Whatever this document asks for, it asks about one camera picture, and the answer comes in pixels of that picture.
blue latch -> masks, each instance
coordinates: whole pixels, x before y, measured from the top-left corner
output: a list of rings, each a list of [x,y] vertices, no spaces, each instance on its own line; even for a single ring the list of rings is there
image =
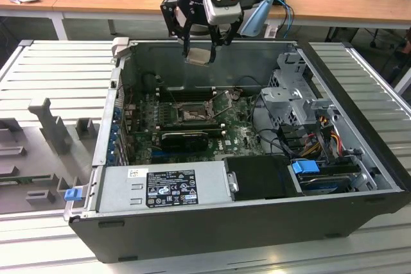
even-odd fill
[[[80,201],[82,199],[83,189],[68,189],[64,194],[65,201]]]
[[[298,160],[292,164],[294,173],[319,173],[320,169],[314,160]]]

black plastic cover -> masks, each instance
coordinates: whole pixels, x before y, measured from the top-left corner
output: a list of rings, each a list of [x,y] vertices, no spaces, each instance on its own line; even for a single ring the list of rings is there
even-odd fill
[[[228,173],[235,173],[239,191],[234,200],[276,199],[297,196],[288,170],[289,161],[282,155],[227,157]]]

table leg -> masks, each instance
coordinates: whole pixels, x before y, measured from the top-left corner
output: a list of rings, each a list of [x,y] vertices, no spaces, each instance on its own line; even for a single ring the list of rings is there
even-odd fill
[[[115,27],[115,25],[114,25],[114,21],[113,21],[112,19],[108,19],[107,21],[109,22],[110,34],[111,34],[111,35],[116,35],[117,32],[116,32],[116,27]]]
[[[51,21],[53,22],[54,29],[59,40],[68,40],[66,29],[64,29],[63,19],[59,17],[52,17]]]
[[[408,86],[411,84],[411,68],[405,73],[404,77],[398,82],[398,84],[395,86],[394,90],[399,94],[402,95],[404,91],[408,88]]]

yellow wire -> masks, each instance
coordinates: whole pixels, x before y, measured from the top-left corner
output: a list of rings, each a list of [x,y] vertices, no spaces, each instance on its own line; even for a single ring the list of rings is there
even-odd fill
[[[316,143],[314,146],[312,146],[310,149],[308,149],[307,151],[305,151],[301,156],[304,157],[312,152],[314,152],[315,150],[317,150],[320,147],[320,143]]]

white label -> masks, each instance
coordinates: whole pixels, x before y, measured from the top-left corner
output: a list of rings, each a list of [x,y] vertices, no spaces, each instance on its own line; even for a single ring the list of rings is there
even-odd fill
[[[188,199],[197,199],[197,195],[186,195],[186,200]]]
[[[132,168],[128,170],[129,178],[137,178],[138,176],[147,176],[148,168]]]

